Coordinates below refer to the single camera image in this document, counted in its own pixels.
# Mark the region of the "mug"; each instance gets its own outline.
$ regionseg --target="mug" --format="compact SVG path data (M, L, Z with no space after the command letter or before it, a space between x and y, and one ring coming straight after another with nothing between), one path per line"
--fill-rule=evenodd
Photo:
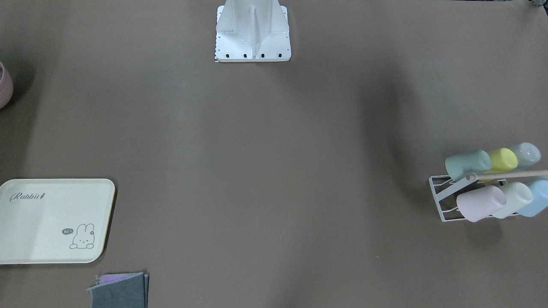
M523 142L510 148L517 157L517 167L515 171L525 171L540 160L539 149L528 142Z
M500 188L489 185L462 193L456 197L456 206L467 220L475 223L506 205L506 196Z
M506 218L533 201L533 193L524 183L509 183L501 186L500 190L503 191L506 197L506 206L493 213L496 218Z
M0 109L9 102L13 94L13 81L8 70L0 62Z
M447 174L453 181L459 181L471 173L484 173L491 170L491 158L487 152L477 150L446 159Z
M548 181L536 180L528 183L527 186L533 193L533 201L526 207L519 209L518 214L533 217L548 207Z
M517 167L518 160L516 155L505 147L489 152L489 157L493 166L486 173L509 172Z

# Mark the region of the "tray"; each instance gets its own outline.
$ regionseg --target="tray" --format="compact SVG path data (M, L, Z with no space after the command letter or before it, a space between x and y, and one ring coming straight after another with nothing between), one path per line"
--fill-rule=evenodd
M89 263L105 245L109 179L16 179L0 186L0 264Z

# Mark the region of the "cloth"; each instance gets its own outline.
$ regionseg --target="cloth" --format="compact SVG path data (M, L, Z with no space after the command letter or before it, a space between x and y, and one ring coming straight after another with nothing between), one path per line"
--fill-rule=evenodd
M88 291L91 308L147 308L149 276L142 272L104 275Z

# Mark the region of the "white metal mount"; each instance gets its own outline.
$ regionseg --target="white metal mount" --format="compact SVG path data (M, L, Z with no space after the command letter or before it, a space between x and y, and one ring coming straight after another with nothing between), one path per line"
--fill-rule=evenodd
M278 0L226 0L217 9L215 60L289 61L287 20L287 8Z

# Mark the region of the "pink bowl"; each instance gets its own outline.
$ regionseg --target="pink bowl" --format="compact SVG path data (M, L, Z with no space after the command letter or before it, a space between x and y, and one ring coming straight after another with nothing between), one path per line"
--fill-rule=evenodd
M8 70L0 62L0 109L9 102L13 94L13 81Z

